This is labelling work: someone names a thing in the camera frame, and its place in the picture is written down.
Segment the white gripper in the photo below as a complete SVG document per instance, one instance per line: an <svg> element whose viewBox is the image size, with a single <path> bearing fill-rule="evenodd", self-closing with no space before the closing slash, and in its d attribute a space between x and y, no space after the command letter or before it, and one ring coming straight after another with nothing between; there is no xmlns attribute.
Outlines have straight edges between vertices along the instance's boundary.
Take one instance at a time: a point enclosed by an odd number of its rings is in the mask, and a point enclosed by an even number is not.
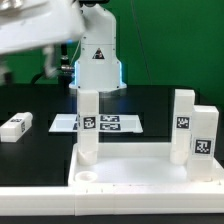
<svg viewBox="0 0 224 224"><path fill-rule="evenodd" d="M57 74L55 43L77 41L85 26L78 1L0 0L0 55L43 48L44 75ZM0 84L12 84L13 73L0 60Z"/></svg>

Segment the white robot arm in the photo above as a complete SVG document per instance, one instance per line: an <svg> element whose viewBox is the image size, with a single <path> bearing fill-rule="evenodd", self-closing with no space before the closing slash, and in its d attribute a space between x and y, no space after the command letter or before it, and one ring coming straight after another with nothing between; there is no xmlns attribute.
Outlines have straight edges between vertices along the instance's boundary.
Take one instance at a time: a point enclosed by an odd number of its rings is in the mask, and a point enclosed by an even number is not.
<svg viewBox="0 0 224 224"><path fill-rule="evenodd" d="M103 6L110 0L0 0L0 85L12 80L4 57L41 48L43 75L73 76L69 87L102 94L123 90L122 64L116 56L116 19ZM53 65L55 46L76 42L80 56Z"/></svg>

